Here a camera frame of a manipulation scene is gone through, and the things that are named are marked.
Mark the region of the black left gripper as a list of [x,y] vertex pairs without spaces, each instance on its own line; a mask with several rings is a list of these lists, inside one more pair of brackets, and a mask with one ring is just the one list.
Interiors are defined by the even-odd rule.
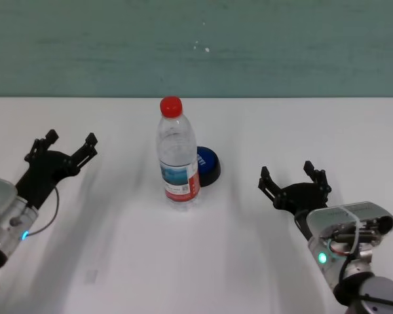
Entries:
[[80,169],[97,155],[98,140],[89,133],[82,147],[71,157],[58,151],[48,150],[58,140],[54,129],[44,138],[35,139],[29,153],[24,157],[29,168],[17,182],[18,196],[27,201],[28,207],[40,209],[56,185],[67,177],[76,176]]

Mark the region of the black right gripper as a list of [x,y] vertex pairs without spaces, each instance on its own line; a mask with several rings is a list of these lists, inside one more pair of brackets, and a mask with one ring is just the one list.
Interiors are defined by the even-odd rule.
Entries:
[[266,166],[261,168],[258,188],[272,201],[274,208],[282,208],[295,215],[299,211],[308,212],[327,207],[328,185],[325,170],[316,169],[307,160],[303,167],[313,183],[296,183],[281,189],[271,178]]

